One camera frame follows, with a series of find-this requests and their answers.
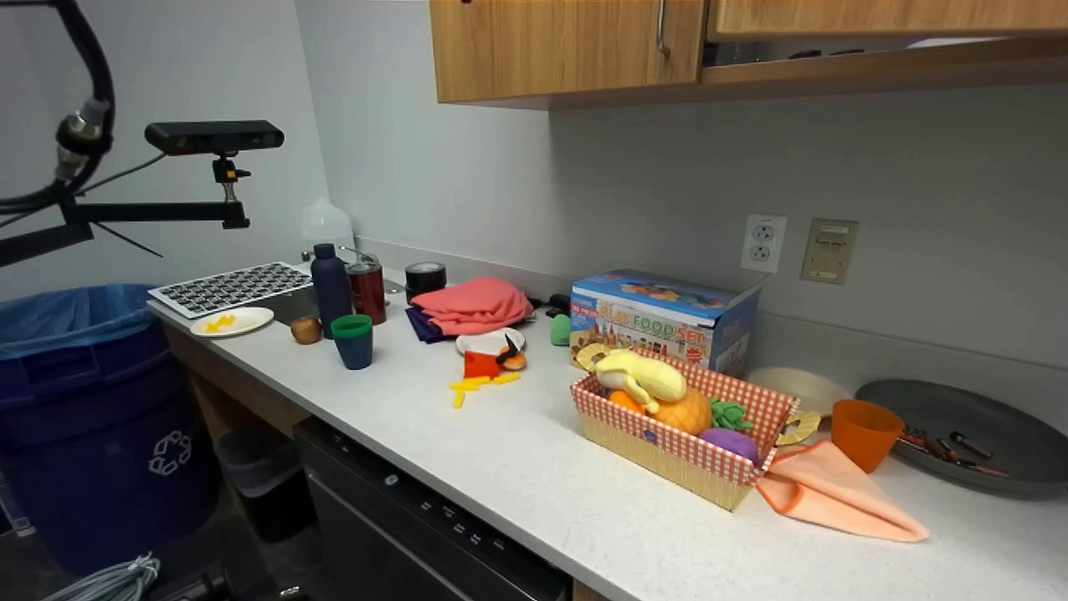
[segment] white wall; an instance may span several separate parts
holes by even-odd
[[[111,234],[0,272],[0,302],[50,286],[99,279],[176,279],[297,257],[299,214],[328,190],[318,121],[308,89],[293,0],[80,0],[116,82],[116,144],[97,178],[155,150],[142,140],[151,121],[271,121],[288,134],[279,150],[238,152],[250,181],[238,197],[250,231],[220,224],[113,224],[162,252],[148,257]],[[53,169],[53,128],[82,105],[80,68],[53,11],[0,11],[0,197],[33,190]],[[99,186],[92,201],[220,201],[214,158],[162,165]]]
[[[1068,366],[1068,87],[443,107],[425,0],[297,13],[330,190],[367,242],[735,279],[745,214],[785,214],[772,314]],[[796,277],[812,218],[860,221],[843,286]]]

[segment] orange cup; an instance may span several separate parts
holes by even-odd
[[[903,433],[903,420],[866,400],[836,400],[832,413],[832,441],[850,459],[860,471],[873,471]]]

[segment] basket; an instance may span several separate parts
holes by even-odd
[[[772,461],[776,432],[796,410],[794,398],[679,361],[661,361],[674,364],[700,393],[746,408],[746,433],[757,441],[765,463]],[[698,499],[708,499],[723,510],[735,510],[745,500],[750,482],[759,473],[759,469],[746,459],[609,405],[598,376],[570,385],[570,398],[584,436],[661,473],[663,482],[674,482]]]

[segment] black bottle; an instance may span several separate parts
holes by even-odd
[[[330,321],[351,314],[352,302],[348,290],[342,262],[333,253],[333,244],[312,244],[309,284],[319,306],[322,335],[330,338]]]

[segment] blue recycling bin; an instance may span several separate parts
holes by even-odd
[[[0,304],[0,471],[77,573],[214,515],[220,469],[142,284]]]

